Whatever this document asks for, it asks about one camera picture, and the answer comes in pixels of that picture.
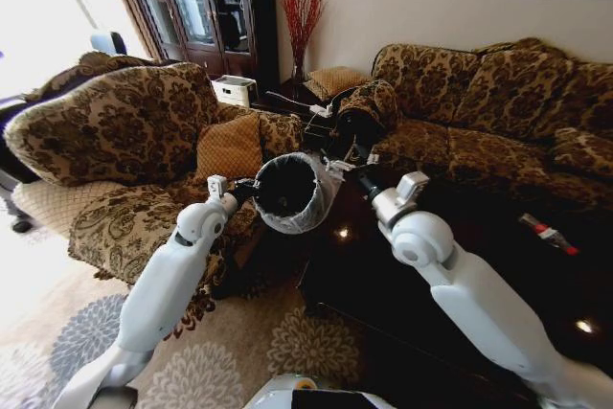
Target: sofa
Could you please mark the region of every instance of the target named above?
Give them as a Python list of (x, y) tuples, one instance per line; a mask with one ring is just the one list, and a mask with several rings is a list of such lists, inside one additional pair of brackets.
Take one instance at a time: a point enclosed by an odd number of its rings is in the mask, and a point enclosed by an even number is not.
[(613, 216), (613, 64), (583, 62), (535, 38), (472, 52), (391, 44), (376, 55), (372, 77), (369, 110), (387, 119), (372, 148), (380, 164)]
[[(253, 111), (218, 102), (193, 63), (107, 64), (111, 72), (68, 91), (60, 91), (64, 78), (45, 85), (37, 94), (53, 89), (53, 97), (15, 116), (4, 137), (41, 178), (19, 185), (15, 203), (43, 223), (58, 216), (71, 257), (98, 267), (100, 277), (133, 284), (179, 211), (208, 196), (192, 181), (200, 130)], [(300, 148), (297, 117), (259, 112), (259, 124), (263, 161)], [(261, 229), (247, 201), (212, 248), (201, 284), (221, 286), (229, 269), (246, 262)]]

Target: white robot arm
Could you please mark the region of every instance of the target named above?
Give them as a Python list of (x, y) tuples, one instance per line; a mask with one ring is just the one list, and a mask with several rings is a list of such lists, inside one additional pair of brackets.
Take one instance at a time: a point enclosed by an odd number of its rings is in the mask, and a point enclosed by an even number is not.
[(85, 409), (105, 389), (124, 387), (146, 367), (157, 344), (179, 322), (204, 275), (214, 240), (241, 201), (253, 194), (250, 186), (226, 193), (222, 176), (211, 176), (208, 183), (209, 199), (181, 211), (169, 240), (153, 253), (127, 296), (115, 342), (73, 376), (54, 408)]
[(487, 262), (454, 241), (440, 217), (415, 211), (427, 176), (405, 174), (383, 192), (361, 179), (396, 259), (423, 276), (435, 302), (479, 352), (524, 379), (543, 407), (613, 407), (608, 375), (557, 352), (536, 313)]

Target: side table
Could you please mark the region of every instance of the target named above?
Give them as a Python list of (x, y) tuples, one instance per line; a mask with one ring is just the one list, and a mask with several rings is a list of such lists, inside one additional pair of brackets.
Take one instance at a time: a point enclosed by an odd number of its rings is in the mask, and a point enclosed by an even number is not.
[(277, 114), (297, 115), (303, 122), (305, 145), (313, 149), (323, 148), (328, 141), (330, 132), (336, 126), (336, 117), (324, 118), (316, 116), (313, 118), (315, 114), (313, 114), (308, 107), (314, 104), (324, 104), (303, 85), (294, 85), (291, 80), (283, 82), (281, 86), (275, 90), (275, 93), (283, 95), (295, 102), (299, 102), (300, 104), (286, 101), (282, 98), (276, 98), (272, 95), (262, 94), (256, 102), (251, 104), (251, 107)]

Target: small white appliance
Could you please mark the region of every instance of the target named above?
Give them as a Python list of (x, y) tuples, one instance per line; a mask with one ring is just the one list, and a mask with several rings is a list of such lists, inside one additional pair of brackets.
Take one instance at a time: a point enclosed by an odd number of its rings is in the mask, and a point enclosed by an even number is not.
[(217, 99), (228, 104), (249, 107), (258, 100), (258, 85), (253, 79), (237, 76), (221, 76), (213, 80)]

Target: red object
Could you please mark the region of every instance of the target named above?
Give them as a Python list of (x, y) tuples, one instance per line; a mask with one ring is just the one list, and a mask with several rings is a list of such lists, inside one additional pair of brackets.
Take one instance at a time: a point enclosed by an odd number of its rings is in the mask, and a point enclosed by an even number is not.
[(285, 11), (294, 62), (305, 58), (310, 35), (324, 11), (324, 0), (281, 0)]

